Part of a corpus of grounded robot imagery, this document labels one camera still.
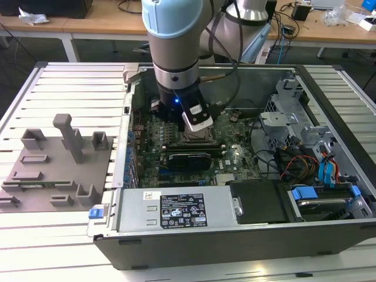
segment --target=wooden table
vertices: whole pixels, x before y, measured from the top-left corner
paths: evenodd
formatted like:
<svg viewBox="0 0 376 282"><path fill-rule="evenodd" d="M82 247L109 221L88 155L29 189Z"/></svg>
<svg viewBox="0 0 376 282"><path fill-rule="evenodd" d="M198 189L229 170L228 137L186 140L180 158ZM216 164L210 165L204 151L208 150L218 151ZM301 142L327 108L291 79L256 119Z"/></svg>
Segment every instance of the wooden table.
<svg viewBox="0 0 376 282"><path fill-rule="evenodd" d="M290 0L278 0L276 11L280 10L280 7ZM352 9L354 12L360 13L361 10L354 8L360 7L362 0L347 0L348 9ZM290 15L292 8L287 8L283 13ZM303 47L320 47L318 57L321 56L324 48L350 48L350 49L375 49L376 48L376 32L368 32L362 29L360 26L353 23L348 23L347 26L325 26L323 22L324 11L311 11L308 14L307 20L302 22L298 21L300 26L300 32L296 38L291 41L291 46L303 46ZM369 15L367 10L363 10L363 14ZM296 27L296 23L288 19L286 16L281 16L283 24L288 24ZM272 20L271 30L268 35L268 40L264 44L264 51L274 44L278 37L278 27L276 20Z"/></svg>
<svg viewBox="0 0 376 282"><path fill-rule="evenodd" d="M146 41L146 29L140 15L127 14L118 9L120 0L93 0L93 5L85 19L49 18L50 23L29 26L22 23L18 17L0 16L0 22L14 36L59 38L62 40L70 62L78 62L79 57L73 39L108 39L108 40L138 40ZM291 0L278 0L277 11ZM362 0L347 0L352 6L360 7ZM131 11L141 11L140 2L130 4ZM292 8L284 13L291 15ZM367 32L357 25L326 27L322 22L323 11L311 11L305 22L299 22L298 37L291 41L292 46L322 48L355 48L376 49L376 32ZM287 17L282 16L284 24L296 25ZM263 50L268 49L277 37L277 24L273 20ZM0 28L0 36L9 34Z"/></svg>
<svg viewBox="0 0 376 282"><path fill-rule="evenodd" d="M146 28L140 15L118 9L120 0L93 0L85 19L49 17L49 23L30 26L17 16L0 16L0 22L16 37L58 38L70 62L79 62L73 39L108 39L146 41ZM130 3L131 11L141 11L141 2ZM9 36L0 27L0 36Z"/></svg>

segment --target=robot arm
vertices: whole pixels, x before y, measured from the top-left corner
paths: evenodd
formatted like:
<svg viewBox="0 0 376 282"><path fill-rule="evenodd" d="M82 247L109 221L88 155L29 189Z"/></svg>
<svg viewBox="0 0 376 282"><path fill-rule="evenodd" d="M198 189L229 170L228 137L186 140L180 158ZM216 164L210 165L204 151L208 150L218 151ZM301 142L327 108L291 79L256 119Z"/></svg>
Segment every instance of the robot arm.
<svg viewBox="0 0 376 282"><path fill-rule="evenodd" d="M223 53L218 45L210 45L209 34L203 33L205 27L209 24L229 48L231 57L237 59L239 46L233 46L233 42L239 42L239 25L244 27L243 37L249 44L268 18L266 0L237 0L240 19L234 4L225 13L218 13L224 2L142 0L142 18L148 31L160 101L171 112L181 115L192 132L213 124L199 89L199 55L211 50Z"/></svg>

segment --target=table leg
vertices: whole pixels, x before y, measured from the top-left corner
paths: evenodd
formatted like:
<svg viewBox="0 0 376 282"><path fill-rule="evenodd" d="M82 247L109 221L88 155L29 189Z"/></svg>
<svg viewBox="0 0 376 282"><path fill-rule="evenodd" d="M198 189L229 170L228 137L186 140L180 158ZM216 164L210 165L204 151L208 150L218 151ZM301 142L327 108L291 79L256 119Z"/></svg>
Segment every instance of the table leg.
<svg viewBox="0 0 376 282"><path fill-rule="evenodd" d="M9 43L8 41L6 40L6 37L5 36L0 36L0 47L2 49L8 49L9 48Z"/></svg>
<svg viewBox="0 0 376 282"><path fill-rule="evenodd" d="M117 53L119 50L118 50L118 43L116 42L116 40L111 40L111 45L112 45L112 52Z"/></svg>
<svg viewBox="0 0 376 282"><path fill-rule="evenodd" d="M77 49L76 49L76 46L72 37L66 36L64 38L61 38L61 41L63 42L65 53L66 53L66 56L68 57L68 61L79 62L80 57L78 56L78 52L77 52Z"/></svg>
<svg viewBox="0 0 376 282"><path fill-rule="evenodd" d="M323 54L324 49L325 49L324 47L321 47L321 48L320 48L320 50L319 50L318 53L317 53L317 57L318 57L318 58L321 58L321 55Z"/></svg>

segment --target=warning symbols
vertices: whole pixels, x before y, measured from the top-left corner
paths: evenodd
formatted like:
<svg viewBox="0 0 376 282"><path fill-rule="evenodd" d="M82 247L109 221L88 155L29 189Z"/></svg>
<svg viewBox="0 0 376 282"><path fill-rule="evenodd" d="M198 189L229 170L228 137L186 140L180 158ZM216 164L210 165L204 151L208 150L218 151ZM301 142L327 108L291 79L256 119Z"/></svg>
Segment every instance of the warning symbols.
<svg viewBox="0 0 376 282"><path fill-rule="evenodd" d="M182 216L182 209L172 209L171 216Z"/></svg>
<svg viewBox="0 0 376 282"><path fill-rule="evenodd" d="M160 208L164 229L207 226L203 194L161 195Z"/></svg>
<svg viewBox="0 0 376 282"><path fill-rule="evenodd" d="M162 217L170 217L171 210L170 209L162 209Z"/></svg>

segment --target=aluminum extrusion table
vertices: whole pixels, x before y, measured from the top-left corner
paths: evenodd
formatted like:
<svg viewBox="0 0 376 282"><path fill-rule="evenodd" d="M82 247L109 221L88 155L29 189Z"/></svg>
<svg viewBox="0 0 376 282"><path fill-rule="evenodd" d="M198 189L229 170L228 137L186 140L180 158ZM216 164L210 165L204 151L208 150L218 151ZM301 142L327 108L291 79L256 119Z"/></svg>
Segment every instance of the aluminum extrusion table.
<svg viewBox="0 0 376 282"><path fill-rule="evenodd" d="M115 138L105 184L110 189L123 107L127 103L123 66L123 63L49 63L35 68L0 121L0 183L23 147L19 138L25 128L40 127L46 136L59 136L52 119L56 113L70 113L73 127L78 127L82 136L91 136L99 128ZM375 118L372 112L367 115L352 112L372 111L374 105L345 72L328 66L309 66L308 71L317 74L317 81L320 73L333 75L326 76L325 80L330 81L320 83L322 88L329 87L326 83L335 83L335 89L341 90L330 101L343 103L336 108L344 119ZM355 128L359 130L357 137L366 140L363 146L376 143L374 124L362 130L359 126ZM0 280L295 281L296 273L313 275L299 281L370 281L376 277L376 239L332 256L117 271L86 235L87 223L88 213L82 211L0 214Z"/></svg>

